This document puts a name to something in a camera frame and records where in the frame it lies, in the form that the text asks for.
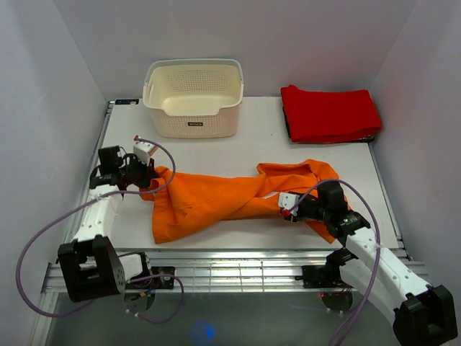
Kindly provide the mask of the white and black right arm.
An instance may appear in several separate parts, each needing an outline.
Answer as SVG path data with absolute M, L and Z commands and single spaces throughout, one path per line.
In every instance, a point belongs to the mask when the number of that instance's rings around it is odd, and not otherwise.
M 352 210 L 340 179 L 318 182 L 300 194 L 282 193 L 278 206 L 287 221 L 319 221 L 341 244 L 323 267 L 334 286 L 350 285 L 363 299 L 331 338 L 340 345 L 367 302 L 390 322 L 401 345 L 443 345 L 458 336 L 455 302 L 443 285 L 433 286 L 381 243 L 376 217 Z

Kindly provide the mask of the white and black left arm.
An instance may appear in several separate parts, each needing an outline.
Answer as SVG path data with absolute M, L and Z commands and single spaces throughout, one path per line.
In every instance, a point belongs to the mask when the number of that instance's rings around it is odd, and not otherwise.
M 89 177 L 90 205 L 75 236 L 58 248 L 63 279 L 74 303 L 123 294 L 128 281 L 137 288 L 151 283 L 153 271 L 146 255 L 118 255 L 111 235 L 127 188 L 146 189 L 158 176 L 152 157 L 155 151 L 153 144 L 140 141 L 128 154 L 120 146 L 98 150 L 99 163 Z

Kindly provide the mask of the orange trousers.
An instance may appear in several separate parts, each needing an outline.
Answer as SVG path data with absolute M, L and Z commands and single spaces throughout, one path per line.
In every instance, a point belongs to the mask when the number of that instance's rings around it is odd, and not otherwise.
M 281 192 L 306 192 L 314 184 L 336 179 L 327 163 L 260 163 L 254 177 L 216 177 L 172 172 L 156 167 L 157 178 L 142 190 L 153 202 L 152 234 L 157 244 L 177 241 L 223 220 L 279 214 Z

